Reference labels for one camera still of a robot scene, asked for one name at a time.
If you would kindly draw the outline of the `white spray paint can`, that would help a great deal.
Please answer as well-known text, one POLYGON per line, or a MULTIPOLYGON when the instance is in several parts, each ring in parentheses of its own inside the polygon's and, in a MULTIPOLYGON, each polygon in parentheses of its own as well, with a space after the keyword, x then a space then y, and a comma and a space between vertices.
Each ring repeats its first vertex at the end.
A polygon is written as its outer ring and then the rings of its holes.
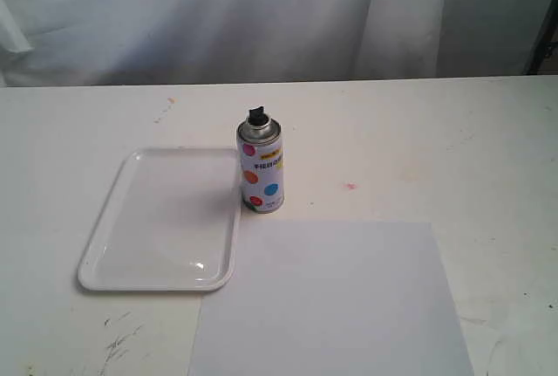
POLYGON ((281 125, 263 106, 250 109, 236 129, 244 204, 256 213, 278 210, 284 201, 281 125))

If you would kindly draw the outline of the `white plastic tray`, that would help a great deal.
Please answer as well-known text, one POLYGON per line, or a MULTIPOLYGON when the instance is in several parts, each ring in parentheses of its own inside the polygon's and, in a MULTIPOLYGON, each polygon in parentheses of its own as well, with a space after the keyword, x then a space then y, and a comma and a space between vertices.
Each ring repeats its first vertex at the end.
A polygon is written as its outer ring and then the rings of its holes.
POLYGON ((241 213, 235 149, 144 147, 121 165, 78 267, 89 291, 220 289, 241 213))

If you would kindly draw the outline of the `white paper sheet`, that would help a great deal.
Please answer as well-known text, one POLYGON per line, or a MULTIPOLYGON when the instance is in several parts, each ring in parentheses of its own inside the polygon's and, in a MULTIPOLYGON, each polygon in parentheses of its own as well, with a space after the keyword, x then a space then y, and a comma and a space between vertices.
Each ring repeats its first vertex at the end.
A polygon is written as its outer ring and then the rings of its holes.
POLYGON ((469 375, 431 227, 245 222, 206 295, 192 375, 469 375))

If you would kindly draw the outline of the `white backdrop curtain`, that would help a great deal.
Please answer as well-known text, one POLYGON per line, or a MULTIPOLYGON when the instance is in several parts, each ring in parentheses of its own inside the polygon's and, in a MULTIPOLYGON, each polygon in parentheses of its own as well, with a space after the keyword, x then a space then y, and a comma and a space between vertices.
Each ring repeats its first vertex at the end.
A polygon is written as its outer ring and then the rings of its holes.
POLYGON ((1 83, 514 75, 550 1, 1 0, 1 83))

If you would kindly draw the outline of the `black metal stand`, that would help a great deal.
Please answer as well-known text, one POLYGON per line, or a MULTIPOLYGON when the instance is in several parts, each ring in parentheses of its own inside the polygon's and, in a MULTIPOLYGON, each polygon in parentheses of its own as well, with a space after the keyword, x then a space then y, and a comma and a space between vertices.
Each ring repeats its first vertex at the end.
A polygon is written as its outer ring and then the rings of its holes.
POLYGON ((541 68, 544 60, 549 58, 557 47, 557 40, 554 39, 557 29, 557 0, 551 0, 547 15, 545 16, 534 49, 525 70, 526 75, 536 75, 541 68))

